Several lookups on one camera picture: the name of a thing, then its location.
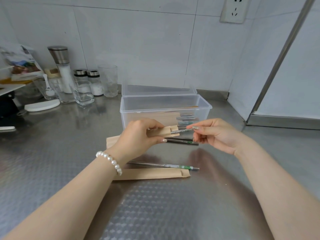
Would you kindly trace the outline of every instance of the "spice jar lid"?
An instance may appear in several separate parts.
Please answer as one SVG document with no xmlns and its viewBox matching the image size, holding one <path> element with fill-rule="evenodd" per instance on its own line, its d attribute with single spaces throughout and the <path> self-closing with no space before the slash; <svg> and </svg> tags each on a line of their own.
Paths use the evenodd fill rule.
<svg viewBox="0 0 320 240">
<path fill-rule="evenodd" d="M 99 76 L 99 72 L 97 70 L 87 71 L 88 76 Z"/>
<path fill-rule="evenodd" d="M 87 75 L 87 69 L 75 69 L 73 70 L 74 75 Z"/>
</svg>

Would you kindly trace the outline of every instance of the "hand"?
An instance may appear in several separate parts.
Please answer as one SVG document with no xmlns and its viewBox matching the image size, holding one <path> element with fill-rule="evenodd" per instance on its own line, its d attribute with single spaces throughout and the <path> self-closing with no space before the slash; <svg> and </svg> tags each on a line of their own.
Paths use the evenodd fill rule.
<svg viewBox="0 0 320 240">
<path fill-rule="evenodd" d="M 223 152 L 234 155 L 240 143 L 248 138 L 222 119 L 210 119 L 188 125 L 193 128 L 193 141 L 207 143 Z"/>
<path fill-rule="evenodd" d="M 143 118 L 137 121 L 131 121 L 122 132 L 118 141 L 107 151 L 110 155 L 119 155 L 124 163 L 141 156 L 151 146 L 167 142 L 160 136 L 147 137 L 148 129 L 163 128 L 164 125 L 154 119 Z"/>
</svg>

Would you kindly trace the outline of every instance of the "white lid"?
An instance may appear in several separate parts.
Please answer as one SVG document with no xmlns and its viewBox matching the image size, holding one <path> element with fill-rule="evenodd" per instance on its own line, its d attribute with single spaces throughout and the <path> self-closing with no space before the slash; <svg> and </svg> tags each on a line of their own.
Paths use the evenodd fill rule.
<svg viewBox="0 0 320 240">
<path fill-rule="evenodd" d="M 144 86 L 133 85 L 128 83 L 126 79 L 122 80 L 122 96 L 170 96 L 170 95 L 192 95 L 197 94 L 197 90 L 185 82 L 184 87 L 160 87 L 160 86 Z"/>
</svg>

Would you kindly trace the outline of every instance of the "forearm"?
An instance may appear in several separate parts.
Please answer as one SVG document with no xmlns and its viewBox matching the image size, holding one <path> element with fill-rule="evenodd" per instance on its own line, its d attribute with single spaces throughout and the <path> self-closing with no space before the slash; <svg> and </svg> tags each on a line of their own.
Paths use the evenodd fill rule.
<svg viewBox="0 0 320 240">
<path fill-rule="evenodd" d="M 121 153 L 106 152 L 123 166 Z M 83 239 L 116 173 L 99 156 L 4 239 Z"/>
<path fill-rule="evenodd" d="M 256 193 L 275 239 L 319 239 L 320 202 L 261 146 L 246 137 L 235 156 Z"/>
</svg>

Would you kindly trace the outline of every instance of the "woman's right hand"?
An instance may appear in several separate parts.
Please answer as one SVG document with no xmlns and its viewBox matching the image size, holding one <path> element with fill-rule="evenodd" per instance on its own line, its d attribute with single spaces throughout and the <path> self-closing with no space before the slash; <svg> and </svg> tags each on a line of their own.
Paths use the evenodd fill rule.
<svg viewBox="0 0 320 240">
<path fill-rule="evenodd" d="M 188 125 L 186 128 L 193 128 L 193 141 L 202 144 L 208 143 L 216 149 L 232 155 L 240 148 L 243 141 L 249 139 L 222 119 L 203 120 Z"/>
</svg>

